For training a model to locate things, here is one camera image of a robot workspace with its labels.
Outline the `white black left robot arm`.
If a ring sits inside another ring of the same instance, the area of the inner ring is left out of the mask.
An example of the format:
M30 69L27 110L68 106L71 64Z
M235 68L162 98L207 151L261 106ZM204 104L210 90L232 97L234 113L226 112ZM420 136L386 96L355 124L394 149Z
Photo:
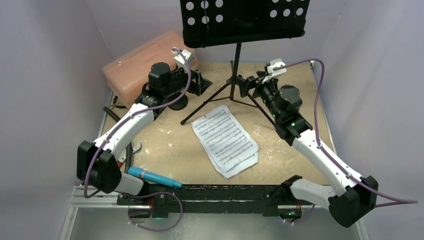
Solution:
M121 172L118 158L145 127L157 119L162 111L185 97L186 93L202 95L212 85L199 70L188 69L186 64L174 69L158 62L151 66L148 81L141 94L123 118L105 134L92 142L84 140L77 148L76 175L83 181L85 198L93 197L88 187L97 192L121 192L138 205L146 203L149 191L138 176Z

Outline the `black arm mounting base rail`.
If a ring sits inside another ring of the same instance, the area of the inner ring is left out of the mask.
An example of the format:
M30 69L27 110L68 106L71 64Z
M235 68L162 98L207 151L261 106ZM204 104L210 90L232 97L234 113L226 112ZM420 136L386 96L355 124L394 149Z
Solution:
M149 184L138 197L119 194L117 204L143 210L131 213L136 218L167 218L171 213L260 214L291 221L304 217L311 205L290 196L282 184L184 184L180 188Z

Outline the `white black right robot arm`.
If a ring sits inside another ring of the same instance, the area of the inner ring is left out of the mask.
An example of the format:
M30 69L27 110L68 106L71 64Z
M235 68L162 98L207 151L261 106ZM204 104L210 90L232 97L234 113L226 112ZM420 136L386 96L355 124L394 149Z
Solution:
M352 226L375 208L378 182L350 168L321 140L299 112L303 101L298 88L289 84L278 87L277 83L276 78L263 83L262 78L250 76L240 78L238 86L241 97L252 101L261 98L278 136L305 156L329 182L321 185L294 175L276 189L277 196L288 204L298 200L320 206L341 226Z

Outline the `black folding music stand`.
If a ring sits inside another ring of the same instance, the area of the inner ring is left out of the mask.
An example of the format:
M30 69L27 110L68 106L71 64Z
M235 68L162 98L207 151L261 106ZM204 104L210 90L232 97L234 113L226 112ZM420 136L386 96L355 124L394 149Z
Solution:
M180 123L184 125L207 103L230 86L228 99L234 101L235 87L240 89L238 66L242 43L299 38L305 34L308 0L181 0L179 2L183 41L189 48L207 48L236 44L232 75L217 92ZM247 95L252 107L262 107Z

